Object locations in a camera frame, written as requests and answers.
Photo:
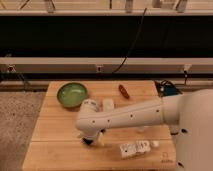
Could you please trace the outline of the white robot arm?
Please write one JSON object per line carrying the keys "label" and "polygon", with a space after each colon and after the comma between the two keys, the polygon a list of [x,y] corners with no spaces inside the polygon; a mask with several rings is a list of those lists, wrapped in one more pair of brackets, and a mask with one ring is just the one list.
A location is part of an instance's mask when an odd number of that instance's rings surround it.
{"label": "white robot arm", "polygon": [[176,171],[213,171],[213,89],[157,99],[98,112],[85,100],[76,118],[82,138],[94,141],[105,129],[179,125]]}

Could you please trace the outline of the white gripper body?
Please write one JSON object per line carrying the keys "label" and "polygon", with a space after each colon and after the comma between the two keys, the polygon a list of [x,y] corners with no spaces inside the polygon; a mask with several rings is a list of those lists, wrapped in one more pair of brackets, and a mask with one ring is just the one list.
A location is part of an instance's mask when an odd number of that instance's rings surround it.
{"label": "white gripper body", "polygon": [[83,138],[88,140],[93,140],[94,142],[97,142],[100,137],[104,134],[103,131],[93,132],[92,134],[86,134],[84,132],[81,132],[78,137],[82,140]]}

